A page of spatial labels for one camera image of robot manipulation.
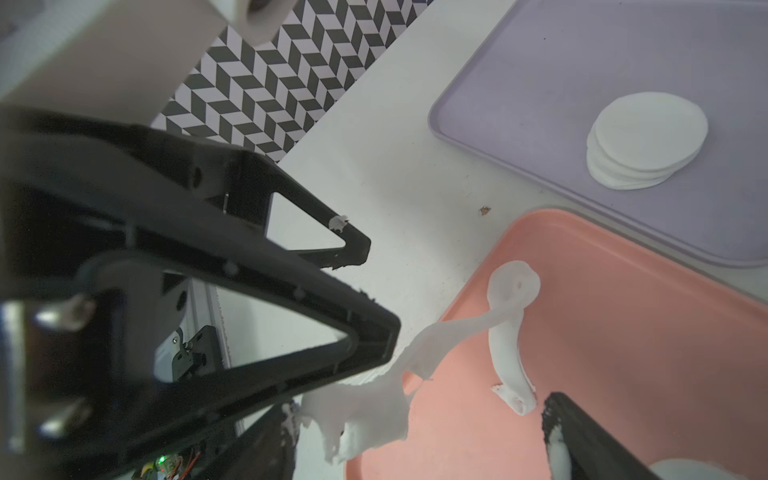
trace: white table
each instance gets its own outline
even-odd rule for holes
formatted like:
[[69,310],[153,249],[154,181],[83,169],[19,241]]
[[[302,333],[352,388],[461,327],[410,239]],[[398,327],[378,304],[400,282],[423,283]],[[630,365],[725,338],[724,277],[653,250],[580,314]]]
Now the white table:
[[[768,268],[703,264],[432,136],[426,122],[430,107],[513,3],[436,0],[280,162],[371,238],[364,265],[329,273],[400,317],[396,353],[441,316],[507,227],[542,207],[578,212],[768,300]],[[491,208],[485,216],[478,212],[483,206]],[[327,232],[283,202],[275,204],[269,230],[285,247],[327,246],[315,243]],[[280,327],[279,315],[267,327],[273,310],[225,293],[220,299],[235,363],[274,356],[319,335],[297,333],[291,320]],[[248,314],[249,319],[236,317]],[[254,317],[257,326],[247,325]],[[304,432],[295,478],[342,478],[340,466],[322,462],[320,449],[316,428]]]

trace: wire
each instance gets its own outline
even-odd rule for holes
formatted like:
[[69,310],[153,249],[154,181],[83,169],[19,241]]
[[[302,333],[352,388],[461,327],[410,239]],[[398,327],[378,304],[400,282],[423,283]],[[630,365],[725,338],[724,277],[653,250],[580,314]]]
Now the wire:
[[181,467],[181,463],[183,460],[184,460],[184,457],[179,458],[179,462],[174,467],[174,470],[170,473],[169,476],[166,477],[168,480],[174,480],[174,475],[176,475],[176,471],[179,469],[179,467]]
[[187,476],[187,473],[190,472],[192,467],[194,467],[194,463],[200,457],[200,453],[202,453],[202,452],[198,452],[197,455],[195,455],[194,458],[192,458],[192,462],[190,462],[190,464],[187,466],[187,469],[184,470],[184,473],[181,474],[181,477],[179,477],[179,480],[184,480],[184,478]]

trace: pink tray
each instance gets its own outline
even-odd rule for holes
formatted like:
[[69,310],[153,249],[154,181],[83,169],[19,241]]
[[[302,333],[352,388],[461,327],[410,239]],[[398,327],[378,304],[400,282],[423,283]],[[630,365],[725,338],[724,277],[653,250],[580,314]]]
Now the pink tray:
[[347,462],[347,480],[549,479],[541,403],[553,391],[645,464],[693,458],[768,478],[768,306],[573,214],[538,210],[509,227],[441,320],[487,311],[488,278],[510,260],[541,277],[520,335],[537,412],[518,416],[491,392],[488,334],[474,336],[414,399],[408,439]]

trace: stack of cotton pads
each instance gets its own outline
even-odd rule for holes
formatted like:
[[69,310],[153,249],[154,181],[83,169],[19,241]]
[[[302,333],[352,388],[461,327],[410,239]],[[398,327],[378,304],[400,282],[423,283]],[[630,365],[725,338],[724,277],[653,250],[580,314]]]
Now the stack of cotton pads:
[[688,165],[709,131],[707,116],[676,95],[644,92],[618,98],[587,137],[587,168],[614,190],[658,185]]

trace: chevron patterned surface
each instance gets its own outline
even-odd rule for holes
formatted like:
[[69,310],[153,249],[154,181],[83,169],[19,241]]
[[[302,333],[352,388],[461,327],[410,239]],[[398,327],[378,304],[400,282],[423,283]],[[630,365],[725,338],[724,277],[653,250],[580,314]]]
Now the chevron patterned surface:
[[432,0],[299,0],[269,43],[219,35],[152,123],[280,161]]

